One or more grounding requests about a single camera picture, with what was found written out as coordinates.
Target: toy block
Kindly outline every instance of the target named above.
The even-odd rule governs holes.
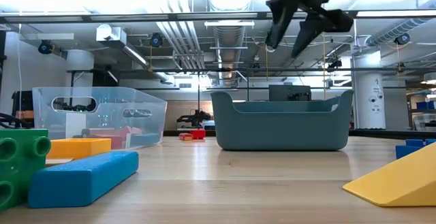
[[[190,133],[180,133],[178,135],[178,138],[182,141],[192,141],[193,140],[193,136]]]
[[[421,148],[422,147],[416,147],[416,146],[395,146],[396,159],[400,159],[404,156],[414,153],[417,150],[420,150]]]
[[[434,142],[436,142],[436,139],[427,139],[427,140],[425,140],[425,144],[428,146],[428,145],[430,145],[430,144],[432,144],[432,143],[434,143]]]
[[[83,129],[82,135],[85,135],[87,138],[93,138],[95,135],[113,135],[113,136],[120,136],[122,138],[122,141],[126,140],[127,134],[142,134],[142,130],[135,127],[129,127],[125,126],[120,130],[115,129],[101,129],[101,128],[95,128],[95,129]]]
[[[377,206],[436,206],[436,143],[353,180],[343,189]]]
[[[125,143],[127,148],[134,148],[154,146],[158,144],[159,141],[160,136],[154,133],[148,133],[145,135],[127,134],[127,139]]]
[[[110,148],[112,150],[123,149],[123,139],[119,135],[104,135],[104,134],[96,134],[93,138],[107,138],[110,139]]]
[[[138,170],[137,152],[109,152],[39,170],[31,178],[30,208],[92,204]]]
[[[195,140],[203,140],[206,137],[206,131],[204,129],[193,130],[190,134]]]
[[[92,155],[110,151],[110,139],[102,138],[73,138],[53,140],[52,148],[48,153],[49,159],[83,159]]]
[[[44,169],[46,129],[0,129],[0,211],[27,201],[33,173]]]
[[[424,141],[417,139],[407,139],[406,146],[424,147]]]
[[[46,167],[52,167],[63,163],[69,163],[74,159],[46,159]]]

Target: blue block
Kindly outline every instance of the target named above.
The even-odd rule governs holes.
[[[396,159],[400,159],[404,156],[414,153],[421,148],[422,147],[416,146],[395,146]]]
[[[425,140],[426,146],[432,144],[433,142],[436,142],[436,139],[427,139],[427,140]]]
[[[32,176],[30,208],[92,204],[138,170],[137,152],[110,152],[39,170]]]
[[[130,135],[130,147],[146,147],[154,146],[159,143],[160,136],[158,134],[150,133],[145,135]]]
[[[424,147],[424,141],[417,139],[407,139],[406,146]]]

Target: yellow foam block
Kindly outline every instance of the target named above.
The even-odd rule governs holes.
[[[436,143],[362,176],[343,189],[382,207],[436,206]]]
[[[92,155],[110,151],[111,141],[108,138],[74,138],[52,140],[52,148],[47,154],[49,159],[83,159]]]

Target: beam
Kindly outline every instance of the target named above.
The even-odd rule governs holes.
[[[388,16],[370,14],[358,14],[359,12],[377,12],[377,11],[356,11],[349,10],[347,13],[355,19],[397,19],[404,18],[401,14],[408,13],[407,10],[389,10]],[[428,10],[414,10],[422,12],[407,18],[436,18],[436,14]],[[72,15],[41,15],[41,13],[18,12],[13,14],[2,14],[0,24],[54,24],[54,23],[111,23],[111,22],[178,22],[178,21],[205,21],[205,20],[272,20],[273,14],[270,12],[192,12],[192,13],[167,13],[167,14],[72,14]],[[304,20],[307,14],[296,12],[293,20]]]

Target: wire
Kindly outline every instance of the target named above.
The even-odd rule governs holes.
[[[390,46],[389,44],[386,44],[386,45],[387,45],[387,47],[389,47],[389,48],[391,48],[391,49],[394,49],[394,50],[400,50],[400,49],[402,49],[402,48],[405,48],[405,47],[408,46],[409,44],[411,44],[411,42],[409,42],[409,43],[407,43],[407,44],[405,44],[405,45],[403,45],[403,46],[401,46],[401,47],[398,47],[398,44],[396,44],[396,47],[392,47],[392,46]]]
[[[322,75],[323,75],[323,80],[322,80],[322,84],[324,85],[324,101],[326,100],[326,36],[323,34],[322,35],[322,41],[324,42],[324,44],[322,45],[323,47],[323,54],[322,54],[322,58],[324,60],[324,64],[322,65]]]
[[[305,83],[302,81],[302,78],[301,78],[301,74],[300,74],[300,72],[298,72],[297,71],[297,75],[298,75],[298,79],[300,80],[300,82],[301,82],[301,85],[305,85]]]
[[[18,25],[18,39],[17,39],[17,56],[18,56],[18,77],[20,78],[20,95],[18,96],[18,118],[21,119],[21,95],[22,95],[22,76],[21,76],[21,54],[20,54],[20,36],[21,36],[21,23]]]
[[[266,81],[269,81],[269,77],[268,77],[268,49],[265,46],[265,53],[266,53]]]
[[[149,71],[153,71],[153,68],[151,67],[152,61],[153,61],[153,47],[150,46],[150,68],[149,68]]]

